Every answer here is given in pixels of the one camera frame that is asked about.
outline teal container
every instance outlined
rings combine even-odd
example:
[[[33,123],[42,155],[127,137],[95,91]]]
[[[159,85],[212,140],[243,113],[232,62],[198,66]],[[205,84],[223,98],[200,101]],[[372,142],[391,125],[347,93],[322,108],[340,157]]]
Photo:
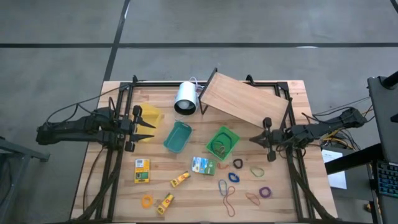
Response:
[[[163,145],[172,152],[180,153],[187,144],[191,133],[192,128],[189,125],[177,121]]]
[[[233,133],[227,127],[222,126],[207,144],[206,148],[219,160],[224,161],[232,152],[239,139],[240,137],[237,134]]]

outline yellow glue tube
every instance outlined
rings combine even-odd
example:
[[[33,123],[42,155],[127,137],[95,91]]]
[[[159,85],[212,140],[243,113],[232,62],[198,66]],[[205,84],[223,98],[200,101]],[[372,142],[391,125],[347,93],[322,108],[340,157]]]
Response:
[[[191,177],[191,175],[188,173],[188,171],[185,171],[185,173],[179,175],[176,179],[171,180],[170,183],[172,183],[173,187],[176,187],[178,184],[181,184],[181,182],[189,177]]]
[[[172,200],[174,199],[174,196],[170,193],[166,195],[166,198],[164,198],[163,202],[157,207],[157,212],[161,215],[166,212],[166,208],[172,203]]]

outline butcher block tabletop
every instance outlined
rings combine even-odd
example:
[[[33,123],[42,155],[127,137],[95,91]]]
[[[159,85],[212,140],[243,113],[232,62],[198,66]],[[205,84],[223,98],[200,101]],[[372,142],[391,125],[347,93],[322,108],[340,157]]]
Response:
[[[292,106],[296,123],[307,124],[307,120],[301,114],[303,112],[311,114],[304,82],[301,80],[286,82],[289,85],[290,96],[293,98]],[[104,82],[101,92],[117,88],[119,85],[120,82]],[[258,88],[274,94],[272,87]],[[198,110],[193,115],[181,117],[174,111],[174,98],[177,90],[178,87],[134,87],[132,106],[143,103],[155,106],[162,111],[162,119],[155,130],[155,137],[149,142],[137,143],[134,152],[123,152],[113,222],[296,222],[297,216],[286,159],[277,154],[277,159],[274,162],[268,162],[267,149],[249,142],[249,138],[260,134],[262,129],[211,106],[208,107],[204,115]],[[110,96],[116,102],[118,91],[114,90],[103,95],[99,99],[98,107],[108,106]],[[176,119],[180,119],[192,127],[190,139],[179,154],[170,152],[164,146],[164,141],[171,132]],[[222,126],[226,126],[240,137],[225,161],[218,160],[206,149],[206,145]],[[91,166],[100,150],[101,145],[89,143],[71,218],[76,218],[83,213],[83,191]],[[310,189],[326,210],[337,217],[320,148],[312,145],[306,150],[304,163]],[[86,207],[100,189],[106,151],[104,149],[99,155],[98,162],[93,169],[87,187]],[[191,170],[194,156],[214,159],[222,166],[229,165],[229,167],[217,169],[215,175],[195,173]],[[149,183],[134,183],[136,159],[150,159]],[[243,160],[242,169],[233,167],[234,159]],[[250,171],[252,166],[264,169],[264,175],[262,177],[254,176]],[[173,188],[170,181],[185,171],[189,171],[191,177]],[[229,181],[229,172],[237,174],[240,182]],[[223,196],[219,191],[218,182],[221,179],[226,181],[228,187],[233,186],[236,189],[235,193],[228,197],[228,202],[236,212],[233,217],[228,215],[223,203]],[[259,189],[262,187],[269,187],[272,190],[272,195],[269,198],[260,197]],[[160,215],[156,211],[157,206],[168,193],[175,198],[165,213]],[[257,195],[260,205],[248,200],[246,193]],[[108,211],[109,195],[110,190],[105,196],[103,217]],[[154,204],[150,208],[143,208],[141,205],[141,198],[144,195],[153,197]],[[307,217],[305,199],[301,190],[300,198],[305,217]]]

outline gray floor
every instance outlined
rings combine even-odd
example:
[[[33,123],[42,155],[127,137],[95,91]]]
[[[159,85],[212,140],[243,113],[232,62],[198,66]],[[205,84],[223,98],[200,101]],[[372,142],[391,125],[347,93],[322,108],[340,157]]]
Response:
[[[123,2],[1,0],[0,43],[111,43]],[[397,37],[398,14],[388,0],[133,0],[121,42],[398,42]],[[109,53],[0,49],[0,136],[51,153],[47,164],[30,163],[13,223],[67,220],[86,144],[39,146],[35,129],[54,110],[100,92]],[[214,67],[240,79],[298,79],[305,81],[316,113],[368,96],[366,79],[396,71],[397,58],[397,48],[119,49],[111,80],[206,79]],[[379,141],[374,121],[352,133],[361,147]],[[364,202],[335,202],[340,218],[371,222]]]

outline wooden board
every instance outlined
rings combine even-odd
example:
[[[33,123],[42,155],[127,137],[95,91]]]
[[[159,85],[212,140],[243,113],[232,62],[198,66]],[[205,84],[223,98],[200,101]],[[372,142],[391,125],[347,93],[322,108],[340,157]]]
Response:
[[[262,128],[262,120],[272,119],[272,129],[278,129],[288,101],[275,94],[215,73],[201,102]]]
[[[288,81],[290,95],[293,97],[293,107],[298,124],[305,124],[307,120],[301,112],[311,114],[307,94],[303,81]],[[120,82],[105,82],[102,92],[118,87]],[[273,94],[272,88],[261,88],[261,91]],[[290,186],[287,161],[277,155],[277,160],[267,162],[267,149],[249,142],[249,138],[261,133],[262,129],[250,123],[228,115],[220,110],[209,107],[204,115],[199,111],[187,116],[183,122],[193,128],[192,136],[185,149],[180,154],[174,154],[163,146],[175,122],[174,96],[176,87],[145,87],[135,88],[133,104],[149,103],[163,111],[163,118],[155,132],[155,137],[148,143],[140,142],[134,153],[124,152],[119,179],[118,194],[114,211],[114,222],[296,222],[292,189]],[[99,100],[99,107],[108,105],[108,97],[117,98],[117,91],[112,91]],[[222,164],[229,164],[229,169],[217,170],[214,176],[196,174],[190,171],[191,177],[173,188],[170,180],[176,178],[186,170],[190,170],[193,156],[216,159],[206,150],[206,144],[221,126],[226,126],[241,137],[234,151]],[[101,146],[90,143],[86,153],[81,173],[72,218],[82,214],[83,190],[93,161],[101,150]],[[106,150],[99,156],[98,163],[93,170],[88,186],[88,205],[100,189],[101,177],[104,169]],[[135,159],[150,159],[149,184],[134,183]],[[243,168],[236,170],[232,166],[233,159],[241,158]],[[331,194],[322,155],[318,147],[308,147],[304,158],[310,188],[320,203],[336,216],[335,204]],[[249,168],[258,166],[265,170],[263,177],[254,177]],[[228,172],[237,173],[241,181],[233,184],[228,180]],[[236,192],[229,197],[236,215],[229,217],[223,205],[223,197],[218,190],[218,181],[224,179],[228,185],[235,186]],[[250,192],[259,196],[258,190],[263,186],[272,189],[272,197],[260,199],[260,206],[254,205],[246,197]],[[168,193],[175,196],[171,206],[161,216],[156,212],[155,205],[144,209],[141,198],[151,195],[154,203],[159,203]],[[305,200],[302,198],[303,210]],[[103,217],[108,211],[109,192],[105,198]]]

